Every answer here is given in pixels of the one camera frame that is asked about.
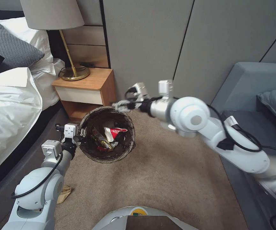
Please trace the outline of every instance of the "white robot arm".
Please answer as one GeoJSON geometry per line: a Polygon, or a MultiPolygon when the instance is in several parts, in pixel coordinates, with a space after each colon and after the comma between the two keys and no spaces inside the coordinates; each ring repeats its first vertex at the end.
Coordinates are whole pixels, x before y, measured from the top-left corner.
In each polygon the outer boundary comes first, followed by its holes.
{"type": "Polygon", "coordinates": [[[175,130],[181,136],[194,137],[200,133],[211,149],[245,172],[263,173],[269,168],[267,154],[228,124],[223,127],[220,120],[210,117],[210,110],[203,101],[195,97],[172,97],[171,80],[159,82],[162,98],[150,99],[143,83],[135,84],[128,92],[132,92],[137,100],[122,100],[112,105],[115,109],[147,112],[158,118],[163,127],[175,130]]]}
{"type": "Polygon", "coordinates": [[[74,137],[77,133],[76,124],[66,124],[62,145],[53,140],[41,145],[45,156],[41,168],[31,171],[17,185],[12,195],[16,200],[3,230],[54,229],[57,199],[63,188],[65,173],[75,155],[74,137]]]}
{"type": "Polygon", "coordinates": [[[134,98],[119,101],[112,106],[123,112],[133,109],[146,112],[158,118],[164,128],[181,136],[194,137],[199,133],[211,149],[239,169],[251,173],[265,191],[276,199],[276,156],[268,156],[259,141],[244,130],[242,132],[246,137],[223,120],[210,117],[209,108],[212,107],[200,99],[175,98],[172,92],[172,80],[159,82],[160,97],[157,98],[150,98],[144,84],[136,83],[125,94],[126,97],[132,93],[134,98]]]}

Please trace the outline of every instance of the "trash can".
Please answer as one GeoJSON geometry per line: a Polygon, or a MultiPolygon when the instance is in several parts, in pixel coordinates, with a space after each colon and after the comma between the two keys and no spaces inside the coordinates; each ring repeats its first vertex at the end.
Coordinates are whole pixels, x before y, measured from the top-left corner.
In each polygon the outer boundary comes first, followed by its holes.
{"type": "Polygon", "coordinates": [[[135,128],[131,118],[126,113],[118,112],[110,106],[103,106],[90,111],[82,119],[79,132],[81,129],[85,129],[86,136],[81,140],[80,149],[87,157],[96,162],[114,163],[122,160],[136,146],[135,128]],[[92,138],[93,128],[105,136],[104,127],[127,129],[122,134],[121,140],[119,139],[118,145],[110,152],[99,151],[98,145],[92,138]]]}

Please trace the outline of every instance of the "yellow sticker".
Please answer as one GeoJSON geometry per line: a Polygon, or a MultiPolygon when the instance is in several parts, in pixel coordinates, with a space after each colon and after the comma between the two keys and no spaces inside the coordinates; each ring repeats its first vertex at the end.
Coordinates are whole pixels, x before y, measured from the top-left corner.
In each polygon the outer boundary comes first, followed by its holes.
{"type": "Polygon", "coordinates": [[[134,215],[134,213],[138,213],[138,215],[147,215],[147,213],[143,209],[135,209],[134,211],[131,212],[131,216],[134,215]]]}

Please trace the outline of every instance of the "white duvet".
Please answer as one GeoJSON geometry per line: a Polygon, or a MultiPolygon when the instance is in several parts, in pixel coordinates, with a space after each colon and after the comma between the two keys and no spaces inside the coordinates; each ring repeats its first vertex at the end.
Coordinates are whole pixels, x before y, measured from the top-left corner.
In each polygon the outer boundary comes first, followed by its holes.
{"type": "Polygon", "coordinates": [[[0,165],[33,127],[41,111],[42,98],[28,68],[0,73],[0,165]]]}

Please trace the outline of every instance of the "lampshade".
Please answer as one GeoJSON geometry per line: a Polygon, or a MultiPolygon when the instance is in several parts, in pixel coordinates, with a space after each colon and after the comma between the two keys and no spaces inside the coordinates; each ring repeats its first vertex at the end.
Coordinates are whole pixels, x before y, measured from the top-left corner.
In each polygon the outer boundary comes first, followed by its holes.
{"type": "Polygon", "coordinates": [[[70,29],[84,25],[76,0],[21,0],[29,28],[70,29]]]}

